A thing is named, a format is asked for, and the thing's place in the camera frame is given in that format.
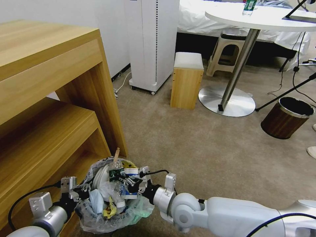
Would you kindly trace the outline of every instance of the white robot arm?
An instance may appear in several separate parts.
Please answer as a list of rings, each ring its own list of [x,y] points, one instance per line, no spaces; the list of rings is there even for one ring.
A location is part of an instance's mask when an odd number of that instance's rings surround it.
[[[246,200],[223,197],[201,200],[189,193],[176,195],[175,174],[167,174],[164,187],[153,185],[150,174],[148,167],[140,168],[139,177],[126,180],[128,190],[138,190],[159,208],[163,219],[181,232],[196,226],[209,229],[219,237],[316,237],[316,201],[298,200],[287,209],[276,210]],[[80,200],[71,187],[62,188],[63,192],[75,202]],[[39,193],[30,198],[34,226],[21,228],[8,237],[59,235],[70,210],[63,202],[52,206],[48,194]]]

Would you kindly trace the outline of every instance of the white air purifier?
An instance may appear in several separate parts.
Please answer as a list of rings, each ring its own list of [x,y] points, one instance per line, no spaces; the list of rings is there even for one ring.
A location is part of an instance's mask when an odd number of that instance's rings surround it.
[[[173,72],[179,0],[124,0],[131,88],[155,94]]]

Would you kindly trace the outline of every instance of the beige plastic stool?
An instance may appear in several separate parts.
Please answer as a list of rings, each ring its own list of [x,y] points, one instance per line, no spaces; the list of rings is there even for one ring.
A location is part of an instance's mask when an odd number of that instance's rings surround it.
[[[175,54],[171,107],[194,109],[204,67],[199,53]]]
[[[222,31],[213,51],[213,55],[209,60],[206,75],[213,76],[214,72],[218,70],[233,72],[240,51],[244,46],[245,39],[246,35],[233,35]],[[223,49],[228,45],[236,46],[232,56],[222,55]]]

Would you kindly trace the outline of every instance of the baseboard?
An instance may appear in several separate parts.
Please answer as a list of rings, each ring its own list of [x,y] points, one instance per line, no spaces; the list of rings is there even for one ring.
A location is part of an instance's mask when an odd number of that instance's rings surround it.
[[[125,72],[127,69],[129,69],[130,67],[131,67],[131,64],[128,64],[128,65],[126,65],[121,71],[119,71],[117,74],[115,74],[115,75],[111,78],[112,82],[113,82],[116,78],[118,78],[123,72]]]

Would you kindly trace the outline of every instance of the wooden trash bin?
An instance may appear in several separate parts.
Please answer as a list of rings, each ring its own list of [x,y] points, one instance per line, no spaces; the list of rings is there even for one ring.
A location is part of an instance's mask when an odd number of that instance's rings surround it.
[[[274,138],[289,139],[313,114],[314,109],[306,102],[283,97],[261,122],[261,127]]]

